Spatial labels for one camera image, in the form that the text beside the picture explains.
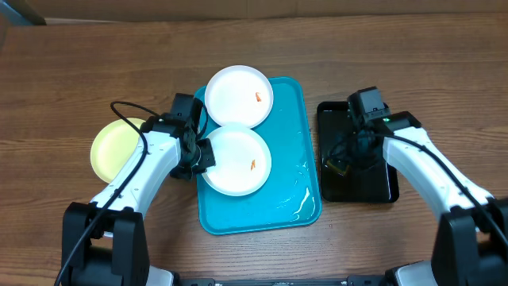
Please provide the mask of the green and yellow sponge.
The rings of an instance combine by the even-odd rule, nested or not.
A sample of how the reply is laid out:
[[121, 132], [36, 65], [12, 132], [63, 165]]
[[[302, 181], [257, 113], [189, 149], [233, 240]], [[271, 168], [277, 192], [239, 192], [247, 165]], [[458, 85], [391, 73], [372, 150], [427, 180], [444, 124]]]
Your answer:
[[330, 170], [335, 172], [337, 175], [346, 176], [350, 169], [350, 166], [347, 162], [338, 159], [329, 158], [325, 162], [325, 166]]

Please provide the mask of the light green rimmed plate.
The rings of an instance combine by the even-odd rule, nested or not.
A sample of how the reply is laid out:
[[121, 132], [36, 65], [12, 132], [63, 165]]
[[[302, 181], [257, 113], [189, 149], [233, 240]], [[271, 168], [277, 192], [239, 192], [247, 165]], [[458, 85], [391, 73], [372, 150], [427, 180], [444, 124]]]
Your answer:
[[90, 149], [90, 163], [98, 178], [110, 183], [133, 154], [139, 134], [118, 119], [104, 127]]

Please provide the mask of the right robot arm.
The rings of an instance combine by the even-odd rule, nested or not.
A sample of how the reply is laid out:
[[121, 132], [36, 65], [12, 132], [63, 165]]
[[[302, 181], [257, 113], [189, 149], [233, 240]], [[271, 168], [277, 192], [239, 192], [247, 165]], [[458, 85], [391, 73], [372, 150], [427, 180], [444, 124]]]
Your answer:
[[321, 190], [328, 201], [393, 202], [403, 175], [438, 221], [433, 254], [363, 285], [505, 285], [507, 201], [471, 182], [409, 112], [318, 115]]

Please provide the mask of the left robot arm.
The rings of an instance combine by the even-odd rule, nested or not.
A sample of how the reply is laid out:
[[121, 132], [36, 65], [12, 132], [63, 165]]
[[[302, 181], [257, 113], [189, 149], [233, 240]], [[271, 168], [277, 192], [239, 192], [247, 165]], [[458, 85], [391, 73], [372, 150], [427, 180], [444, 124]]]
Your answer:
[[196, 119], [151, 117], [137, 147], [109, 185], [63, 215], [58, 285], [172, 285], [175, 274], [150, 264], [144, 217], [167, 176], [191, 180], [214, 165]]

